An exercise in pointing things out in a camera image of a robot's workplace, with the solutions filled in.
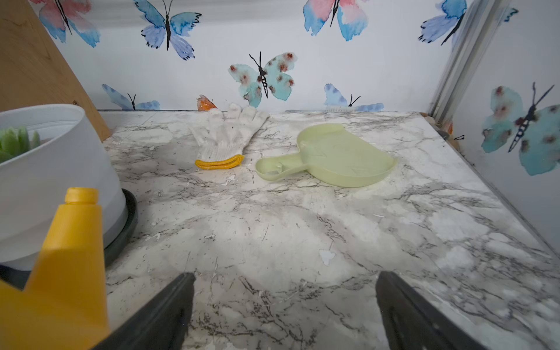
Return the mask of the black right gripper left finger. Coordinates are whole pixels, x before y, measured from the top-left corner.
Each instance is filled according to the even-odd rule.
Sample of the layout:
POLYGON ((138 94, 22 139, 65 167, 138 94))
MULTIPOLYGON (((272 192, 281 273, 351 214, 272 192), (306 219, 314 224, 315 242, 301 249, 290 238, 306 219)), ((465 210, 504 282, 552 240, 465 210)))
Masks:
POLYGON ((181 349, 188 335, 195 275, 182 273, 95 349, 181 349))

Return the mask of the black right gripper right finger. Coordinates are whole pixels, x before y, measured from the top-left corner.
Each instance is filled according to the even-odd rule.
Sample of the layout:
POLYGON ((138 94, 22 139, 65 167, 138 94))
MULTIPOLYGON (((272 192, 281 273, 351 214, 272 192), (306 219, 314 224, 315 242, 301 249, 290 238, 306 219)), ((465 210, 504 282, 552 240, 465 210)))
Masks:
POLYGON ((382 271, 376 298, 391 349, 483 349, 401 277, 382 271))

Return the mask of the yellow plastic watering can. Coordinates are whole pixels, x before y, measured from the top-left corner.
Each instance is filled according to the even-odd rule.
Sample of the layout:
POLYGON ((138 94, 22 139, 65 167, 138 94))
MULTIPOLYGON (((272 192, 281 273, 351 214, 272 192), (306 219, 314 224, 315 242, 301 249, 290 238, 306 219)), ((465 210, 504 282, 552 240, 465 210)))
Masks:
POLYGON ((98 198, 69 188, 23 290, 1 283, 2 349, 91 349, 110 334, 98 198))

